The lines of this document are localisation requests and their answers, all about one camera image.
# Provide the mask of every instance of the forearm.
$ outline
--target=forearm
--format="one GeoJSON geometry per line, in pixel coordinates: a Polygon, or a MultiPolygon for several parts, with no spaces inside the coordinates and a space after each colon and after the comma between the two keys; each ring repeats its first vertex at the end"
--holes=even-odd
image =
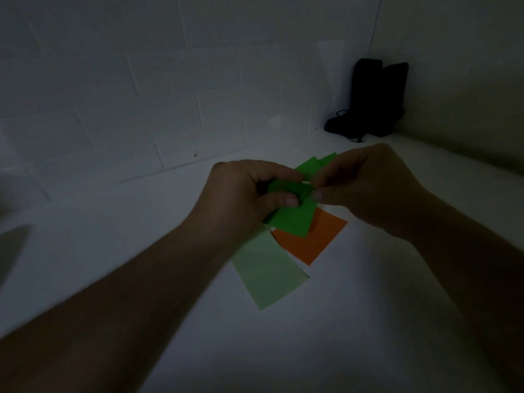
{"type": "Polygon", "coordinates": [[[2,391],[136,388],[219,270],[217,248],[177,228],[0,341],[2,391]]]}
{"type": "Polygon", "coordinates": [[[495,368],[524,388],[524,253],[431,196],[408,238],[471,323],[495,368]]]}

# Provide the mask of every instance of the person's right arm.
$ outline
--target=person's right arm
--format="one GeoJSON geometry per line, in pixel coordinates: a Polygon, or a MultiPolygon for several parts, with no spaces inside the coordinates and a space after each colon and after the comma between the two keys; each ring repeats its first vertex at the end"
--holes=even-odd
{"type": "Polygon", "coordinates": [[[524,391],[524,252],[427,191],[388,145],[338,155],[311,184],[319,203],[413,244],[494,368],[524,391]]]}

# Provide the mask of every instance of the tabletop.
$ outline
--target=tabletop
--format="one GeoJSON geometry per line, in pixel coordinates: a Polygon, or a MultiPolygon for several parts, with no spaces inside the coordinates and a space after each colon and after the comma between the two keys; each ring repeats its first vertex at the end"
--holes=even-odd
{"type": "MultiPolygon", "coordinates": [[[[524,248],[523,177],[397,134],[356,144],[311,132],[3,216],[0,335],[179,224],[215,162],[294,167],[378,142],[429,190],[524,248]]],[[[348,224],[311,267],[298,263],[311,277],[305,284],[259,311],[227,263],[141,391],[504,391],[415,249],[346,209],[325,209],[348,224]]]]}

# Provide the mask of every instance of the green sticky note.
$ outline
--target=green sticky note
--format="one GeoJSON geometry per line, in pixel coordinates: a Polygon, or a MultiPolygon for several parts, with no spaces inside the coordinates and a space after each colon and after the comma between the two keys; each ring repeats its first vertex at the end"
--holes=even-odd
{"type": "Polygon", "coordinates": [[[334,159],[336,155],[337,155],[337,153],[331,153],[331,154],[327,155],[326,157],[321,158],[318,162],[320,163],[321,166],[328,165],[329,162],[332,159],[334,159]]]}
{"type": "Polygon", "coordinates": [[[275,181],[269,185],[268,192],[275,191],[292,192],[299,199],[299,207],[280,208],[268,215],[264,223],[296,236],[306,237],[317,208],[317,203],[309,197],[313,187],[306,183],[275,181]]]}
{"type": "Polygon", "coordinates": [[[231,261],[260,310],[296,290],[309,278],[264,225],[240,247],[231,261]]]}
{"type": "Polygon", "coordinates": [[[321,168],[322,168],[322,165],[318,162],[317,158],[312,157],[305,163],[300,164],[298,167],[296,167],[295,170],[305,175],[304,177],[305,181],[311,181],[313,176],[318,171],[320,171],[321,168]]]}

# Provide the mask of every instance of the orange sticky note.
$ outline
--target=orange sticky note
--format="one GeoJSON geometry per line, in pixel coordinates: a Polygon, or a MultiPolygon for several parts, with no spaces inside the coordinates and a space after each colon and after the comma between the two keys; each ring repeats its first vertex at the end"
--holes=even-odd
{"type": "Polygon", "coordinates": [[[344,219],[317,208],[305,238],[279,229],[274,230],[272,235],[283,249],[310,266],[346,224],[344,219]]]}

